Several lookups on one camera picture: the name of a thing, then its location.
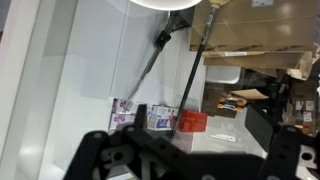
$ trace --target sticker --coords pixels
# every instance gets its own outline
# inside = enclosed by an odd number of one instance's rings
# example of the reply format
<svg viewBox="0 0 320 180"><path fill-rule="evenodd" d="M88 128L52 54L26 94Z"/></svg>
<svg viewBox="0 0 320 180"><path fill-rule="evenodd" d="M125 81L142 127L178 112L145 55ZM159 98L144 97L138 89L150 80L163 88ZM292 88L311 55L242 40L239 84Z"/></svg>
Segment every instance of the sticker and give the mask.
<svg viewBox="0 0 320 180"><path fill-rule="evenodd" d="M306 101L306 110L307 111L314 111L314 102L313 101Z"/></svg>
<svg viewBox="0 0 320 180"><path fill-rule="evenodd" d="M247 52L225 52L226 56L246 56Z"/></svg>
<svg viewBox="0 0 320 180"><path fill-rule="evenodd" d="M311 112L304 112L303 113L303 121L304 122L312 122Z"/></svg>
<svg viewBox="0 0 320 180"><path fill-rule="evenodd" d="M304 102L303 101L296 101L296 110L301 111L303 107Z"/></svg>
<svg viewBox="0 0 320 180"><path fill-rule="evenodd" d="M210 135L213 138L218 138L226 141L231 141L231 142L236 142L236 138L234 136L229 136L226 134L215 134L215 135Z"/></svg>
<svg viewBox="0 0 320 180"><path fill-rule="evenodd" d="M273 6L274 0L252 0L252 7Z"/></svg>

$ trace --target white lamp shade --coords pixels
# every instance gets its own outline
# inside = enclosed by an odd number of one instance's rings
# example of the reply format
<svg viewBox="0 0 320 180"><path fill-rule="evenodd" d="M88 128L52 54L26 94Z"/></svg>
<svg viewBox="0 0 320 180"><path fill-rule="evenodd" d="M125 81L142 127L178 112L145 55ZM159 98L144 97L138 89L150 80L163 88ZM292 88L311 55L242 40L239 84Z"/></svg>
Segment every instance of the white lamp shade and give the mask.
<svg viewBox="0 0 320 180"><path fill-rule="evenodd" d="M173 11L173 10L181 10L181 9L189 8L191 6L198 4L202 0L131 0L131 1L151 9Z"/></svg>

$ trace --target cardboard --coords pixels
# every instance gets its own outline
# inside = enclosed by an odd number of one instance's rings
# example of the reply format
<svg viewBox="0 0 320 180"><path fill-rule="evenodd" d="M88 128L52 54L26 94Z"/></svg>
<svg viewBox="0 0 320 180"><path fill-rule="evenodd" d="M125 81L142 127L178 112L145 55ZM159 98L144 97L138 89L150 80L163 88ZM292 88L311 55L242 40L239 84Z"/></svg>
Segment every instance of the cardboard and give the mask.
<svg viewBox="0 0 320 180"><path fill-rule="evenodd" d="M294 124L306 134L315 135L317 119L317 83L315 81L294 82L292 84L292 109L287 116L290 124Z"/></svg>
<svg viewBox="0 0 320 180"><path fill-rule="evenodd" d="M208 66L238 66L245 68L299 69L299 63L311 53L265 53L255 56L206 58Z"/></svg>
<svg viewBox="0 0 320 180"><path fill-rule="evenodd" d="M246 100L264 100L268 99L268 96L261 94L256 89L240 90L240 91L230 91L231 94L242 97Z"/></svg>
<svg viewBox="0 0 320 180"><path fill-rule="evenodd" d="M252 0L231 1L220 8L205 50L236 51L254 45L263 47L264 51L292 46L303 48L290 51L312 51L316 2L276 0L273 6L253 8ZM192 51L197 50L201 42L210 10L207 1L196 6L190 43ZM217 47L223 47L223 50L217 50Z"/></svg>
<svg viewBox="0 0 320 180"><path fill-rule="evenodd" d="M275 69L287 69L287 74L291 77L307 80L316 59L318 58L312 57L312 52L268 52L253 56L206 58L204 65L245 67L273 77L277 77Z"/></svg>

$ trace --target hole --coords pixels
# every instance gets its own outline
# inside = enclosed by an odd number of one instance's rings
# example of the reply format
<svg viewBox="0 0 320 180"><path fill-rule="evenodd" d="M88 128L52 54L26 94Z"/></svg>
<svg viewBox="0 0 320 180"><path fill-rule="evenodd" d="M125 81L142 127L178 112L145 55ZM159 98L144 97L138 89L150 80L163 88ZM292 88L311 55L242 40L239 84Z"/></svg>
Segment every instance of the hole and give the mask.
<svg viewBox="0 0 320 180"><path fill-rule="evenodd" d="M160 144L160 149L165 149L166 148L166 145L164 145L164 144Z"/></svg>
<svg viewBox="0 0 320 180"><path fill-rule="evenodd" d="M285 144L283 144L282 147L283 147L284 149L289 149L289 146L288 146L288 145L285 145Z"/></svg>
<svg viewBox="0 0 320 180"><path fill-rule="evenodd" d="M286 158L286 156L285 156L284 154L279 154L279 157L280 157L281 159L285 159L285 158Z"/></svg>
<svg viewBox="0 0 320 180"><path fill-rule="evenodd" d="M114 155L113 158L114 158L114 160L119 161L119 160L121 160L121 159L123 158L123 155L122 155L121 152L117 152L117 153Z"/></svg>
<svg viewBox="0 0 320 180"><path fill-rule="evenodd" d="M309 161L312 159L312 155L310 153L303 153L301 155L302 159L305 160L305 161Z"/></svg>
<svg viewBox="0 0 320 180"><path fill-rule="evenodd" d="M173 158L173 159L178 159L178 157L179 157L179 156L178 156L177 153L172 154L172 158Z"/></svg>

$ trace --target label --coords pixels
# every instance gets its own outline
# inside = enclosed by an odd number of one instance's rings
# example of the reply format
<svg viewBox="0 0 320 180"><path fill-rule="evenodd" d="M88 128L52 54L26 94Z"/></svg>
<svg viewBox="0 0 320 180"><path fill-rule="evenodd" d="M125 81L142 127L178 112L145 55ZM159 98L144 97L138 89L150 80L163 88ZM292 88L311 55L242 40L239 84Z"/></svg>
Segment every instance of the label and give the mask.
<svg viewBox="0 0 320 180"><path fill-rule="evenodd" d="M152 114L159 116L171 116L173 114L174 108L164 107L164 106L153 106Z"/></svg>
<svg viewBox="0 0 320 180"><path fill-rule="evenodd" d="M296 101L296 110L301 111L303 104L304 104L303 101Z"/></svg>
<svg viewBox="0 0 320 180"><path fill-rule="evenodd" d="M247 52L225 52L226 56L246 56Z"/></svg>
<svg viewBox="0 0 320 180"><path fill-rule="evenodd" d="M311 114L311 112L304 112L303 113L303 121L304 122L312 122L312 114Z"/></svg>
<svg viewBox="0 0 320 180"><path fill-rule="evenodd" d="M273 6L274 0L252 0L251 7Z"/></svg>
<svg viewBox="0 0 320 180"><path fill-rule="evenodd" d="M307 111L314 111L314 102L313 101L306 101L306 110Z"/></svg>
<svg viewBox="0 0 320 180"><path fill-rule="evenodd" d="M170 117L153 114L148 122L148 129L155 131L171 130Z"/></svg>
<svg viewBox="0 0 320 180"><path fill-rule="evenodd" d="M231 141L231 142L236 142L236 138L234 136L229 136L226 134L215 134L215 135L210 135L213 138L218 138L226 141Z"/></svg>
<svg viewBox="0 0 320 180"><path fill-rule="evenodd" d="M130 114L112 114L109 129L116 129L119 124L134 122L134 115Z"/></svg>

